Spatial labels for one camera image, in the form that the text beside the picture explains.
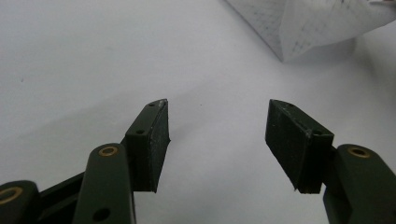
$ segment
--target white table surface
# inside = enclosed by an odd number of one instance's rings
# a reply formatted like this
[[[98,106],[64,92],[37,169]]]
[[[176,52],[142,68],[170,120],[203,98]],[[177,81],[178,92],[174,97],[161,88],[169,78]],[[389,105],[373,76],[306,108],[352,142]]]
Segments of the white table surface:
[[[395,36],[391,23],[281,63],[223,0],[0,1],[0,183],[82,172],[167,98],[172,142],[157,194],[135,194],[138,223],[328,223],[265,144],[268,101],[395,172]]]

